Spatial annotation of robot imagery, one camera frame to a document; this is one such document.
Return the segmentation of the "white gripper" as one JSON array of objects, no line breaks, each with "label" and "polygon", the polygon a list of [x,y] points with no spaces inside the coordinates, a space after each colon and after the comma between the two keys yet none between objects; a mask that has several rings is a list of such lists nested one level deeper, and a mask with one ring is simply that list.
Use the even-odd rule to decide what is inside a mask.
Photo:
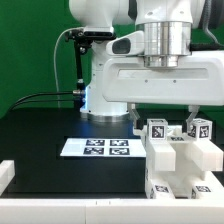
[{"label": "white gripper", "polygon": [[189,105],[190,133],[200,106],[224,105],[224,51],[194,51],[174,68],[146,68],[140,57],[112,58],[102,80],[107,101],[129,102],[135,129],[141,129],[141,119],[134,103]]}]

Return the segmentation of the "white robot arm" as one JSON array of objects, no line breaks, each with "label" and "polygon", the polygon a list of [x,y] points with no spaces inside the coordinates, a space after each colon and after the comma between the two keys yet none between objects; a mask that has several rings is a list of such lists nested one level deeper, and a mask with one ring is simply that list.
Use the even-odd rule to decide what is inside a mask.
[{"label": "white robot arm", "polygon": [[82,112],[127,113],[128,104],[224,106],[224,46],[191,42],[191,31],[224,24],[224,0],[69,0],[81,23],[79,50],[93,50]]}]

